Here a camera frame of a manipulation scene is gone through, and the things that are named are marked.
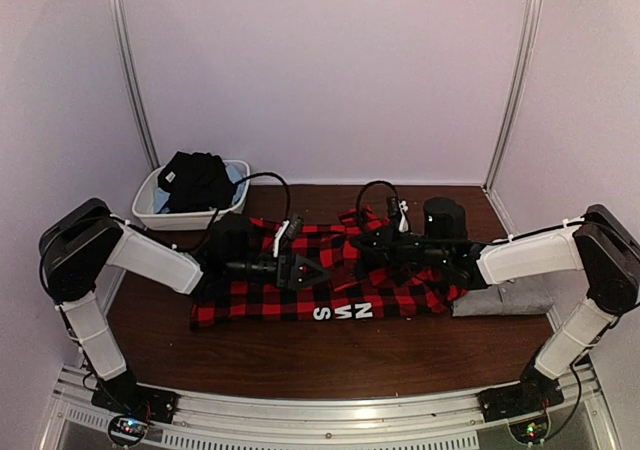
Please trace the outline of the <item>red black plaid shirt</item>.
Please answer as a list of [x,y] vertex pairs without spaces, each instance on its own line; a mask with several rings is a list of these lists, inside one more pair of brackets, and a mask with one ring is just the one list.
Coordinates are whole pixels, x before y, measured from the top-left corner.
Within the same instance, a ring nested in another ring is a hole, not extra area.
[[216,286],[216,296],[196,299],[190,328],[199,330],[238,319],[258,321],[370,320],[440,314],[467,291],[445,279],[435,268],[404,264],[398,269],[367,269],[350,240],[361,234],[360,215],[368,230],[389,223],[370,207],[338,215],[337,224],[306,224],[293,243],[293,252],[321,264],[330,279],[294,291],[269,283],[237,278]]

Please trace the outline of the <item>white plastic laundry basket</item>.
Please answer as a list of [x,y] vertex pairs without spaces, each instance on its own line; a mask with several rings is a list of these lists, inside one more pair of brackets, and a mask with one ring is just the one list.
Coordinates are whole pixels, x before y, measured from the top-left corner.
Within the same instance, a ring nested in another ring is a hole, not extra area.
[[[246,177],[251,173],[250,165],[243,160],[226,159],[225,165],[234,168],[239,177]],[[153,170],[143,181],[133,200],[131,210],[147,228],[158,231],[196,231],[205,230],[215,211],[209,212],[187,212],[187,213],[156,213],[156,189],[158,187],[158,176],[164,166]],[[246,205],[250,183],[241,184],[236,191],[238,195],[233,200],[233,205],[227,209],[220,210],[217,219],[229,213],[242,214]]]

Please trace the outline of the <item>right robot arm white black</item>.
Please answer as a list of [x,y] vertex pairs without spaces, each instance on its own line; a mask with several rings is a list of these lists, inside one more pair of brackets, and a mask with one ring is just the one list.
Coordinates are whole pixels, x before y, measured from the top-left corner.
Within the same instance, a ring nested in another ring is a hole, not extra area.
[[466,290],[537,278],[554,296],[562,283],[584,291],[523,370],[512,393],[519,410],[535,410],[611,325],[639,306],[639,243],[602,204],[554,226],[490,243],[470,239],[466,211],[452,199],[425,201],[420,233],[410,230],[401,203],[390,206],[389,223],[353,240],[355,248],[387,266],[431,267]]

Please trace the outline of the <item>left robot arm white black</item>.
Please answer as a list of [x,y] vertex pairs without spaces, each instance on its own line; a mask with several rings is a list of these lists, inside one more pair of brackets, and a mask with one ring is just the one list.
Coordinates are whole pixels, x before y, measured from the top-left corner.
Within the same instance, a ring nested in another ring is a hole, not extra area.
[[289,217],[277,225],[267,249],[253,249],[248,218],[215,215],[201,242],[181,250],[113,214],[103,200],[90,198],[42,234],[40,283],[94,372],[99,391],[121,413],[133,414],[143,406],[144,394],[96,294],[105,268],[200,299],[223,295],[234,280],[297,292],[330,279],[321,264],[294,251],[302,227],[301,217]]

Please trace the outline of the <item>folded grey button shirt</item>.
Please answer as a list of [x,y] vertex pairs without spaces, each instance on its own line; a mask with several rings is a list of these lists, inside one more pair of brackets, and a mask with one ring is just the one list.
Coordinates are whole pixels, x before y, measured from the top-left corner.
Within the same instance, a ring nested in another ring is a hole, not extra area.
[[454,317],[543,315],[553,300],[540,276],[523,277],[486,289],[470,290],[453,302]]

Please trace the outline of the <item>black shirt in basket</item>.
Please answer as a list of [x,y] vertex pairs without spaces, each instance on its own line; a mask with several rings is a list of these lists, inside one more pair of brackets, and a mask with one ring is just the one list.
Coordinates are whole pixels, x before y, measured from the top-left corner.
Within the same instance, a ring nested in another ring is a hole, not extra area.
[[168,194],[170,213],[224,210],[231,206],[236,185],[219,155],[177,152],[157,175],[158,187]]

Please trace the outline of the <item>light blue shirt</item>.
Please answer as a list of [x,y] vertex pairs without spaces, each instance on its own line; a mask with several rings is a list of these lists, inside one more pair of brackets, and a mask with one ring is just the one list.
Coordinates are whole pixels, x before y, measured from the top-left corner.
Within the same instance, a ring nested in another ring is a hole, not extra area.
[[[232,183],[236,183],[242,177],[246,175],[246,173],[240,171],[237,166],[231,163],[225,164],[225,169],[229,180]],[[155,176],[152,178],[153,182],[153,202],[152,202],[152,213],[153,214],[169,214],[171,210],[168,206],[168,200],[170,197],[170,193],[164,189],[162,189],[158,183],[158,177],[161,174],[163,167],[161,167],[158,171],[155,172]],[[246,188],[247,183],[242,183],[236,188],[235,194],[231,201],[231,207],[237,206],[242,200],[242,195],[244,189]]]

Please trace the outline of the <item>left circuit board with leds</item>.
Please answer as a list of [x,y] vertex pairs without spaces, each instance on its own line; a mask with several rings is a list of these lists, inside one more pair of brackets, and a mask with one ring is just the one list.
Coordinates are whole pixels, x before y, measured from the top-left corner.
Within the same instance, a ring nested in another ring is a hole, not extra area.
[[128,415],[114,416],[108,423],[107,435],[120,446],[140,443],[147,435],[149,424]]

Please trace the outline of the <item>circuit board with leds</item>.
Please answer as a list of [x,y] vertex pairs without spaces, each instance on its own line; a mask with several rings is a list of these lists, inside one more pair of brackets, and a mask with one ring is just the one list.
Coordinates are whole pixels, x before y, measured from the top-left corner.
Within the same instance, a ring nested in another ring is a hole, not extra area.
[[532,446],[542,442],[550,429],[549,419],[544,416],[514,421],[509,424],[513,439],[522,445]]
[[147,435],[149,424],[128,415],[114,416],[108,423],[107,435],[120,446],[140,443]]

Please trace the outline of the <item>right circuit board with leds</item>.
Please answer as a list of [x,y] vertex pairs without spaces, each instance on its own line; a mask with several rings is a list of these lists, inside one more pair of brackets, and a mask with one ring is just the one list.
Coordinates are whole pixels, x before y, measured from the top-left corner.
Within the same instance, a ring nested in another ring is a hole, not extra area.
[[542,442],[550,429],[549,419],[544,416],[514,421],[509,424],[513,439],[522,445],[532,446]]

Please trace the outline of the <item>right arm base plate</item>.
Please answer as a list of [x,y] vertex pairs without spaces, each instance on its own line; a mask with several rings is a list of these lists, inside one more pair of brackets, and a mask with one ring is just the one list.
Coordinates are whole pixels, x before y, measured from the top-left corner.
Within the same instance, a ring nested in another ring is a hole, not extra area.
[[547,406],[564,402],[564,395],[555,385],[543,387],[536,383],[519,382],[481,391],[478,401],[485,422],[511,419],[542,412]]

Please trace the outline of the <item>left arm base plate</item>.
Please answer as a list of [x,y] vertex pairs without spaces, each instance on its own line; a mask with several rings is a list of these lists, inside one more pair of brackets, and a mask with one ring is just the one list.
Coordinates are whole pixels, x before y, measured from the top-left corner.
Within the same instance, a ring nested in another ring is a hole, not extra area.
[[109,381],[97,384],[91,404],[145,422],[171,424],[177,400],[178,395],[172,391]]

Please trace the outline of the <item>right aluminium frame post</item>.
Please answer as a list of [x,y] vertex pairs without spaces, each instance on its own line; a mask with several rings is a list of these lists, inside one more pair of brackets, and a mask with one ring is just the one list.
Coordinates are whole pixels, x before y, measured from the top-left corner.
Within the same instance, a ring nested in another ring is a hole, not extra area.
[[493,191],[506,156],[508,143],[515,125],[526,84],[526,75],[534,52],[542,5],[543,0],[525,1],[521,33],[511,83],[509,86],[498,138],[483,185],[484,191],[487,194],[490,194]]

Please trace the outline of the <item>aluminium frame post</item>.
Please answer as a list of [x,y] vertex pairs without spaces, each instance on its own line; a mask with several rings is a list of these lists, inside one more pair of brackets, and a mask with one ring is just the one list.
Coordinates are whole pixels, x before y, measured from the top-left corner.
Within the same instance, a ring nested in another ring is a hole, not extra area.
[[125,89],[133,113],[135,128],[147,165],[151,170],[155,170],[160,166],[160,160],[149,127],[147,112],[136,72],[134,52],[127,25],[125,2],[124,0],[109,0],[109,3]]
[[525,1],[521,33],[511,83],[509,86],[498,138],[483,185],[484,191],[487,194],[490,194],[493,191],[506,156],[508,143],[515,125],[526,84],[526,75],[534,52],[542,5],[543,0]]

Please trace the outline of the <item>left aluminium frame post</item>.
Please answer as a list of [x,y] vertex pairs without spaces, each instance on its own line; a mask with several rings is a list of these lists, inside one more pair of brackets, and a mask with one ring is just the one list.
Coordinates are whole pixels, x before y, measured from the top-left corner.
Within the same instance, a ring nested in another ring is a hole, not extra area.
[[124,0],[109,0],[109,3],[125,89],[133,113],[135,128],[147,165],[151,170],[155,170],[160,166],[160,160],[149,127],[147,112],[136,72],[134,52],[127,25],[125,2]]

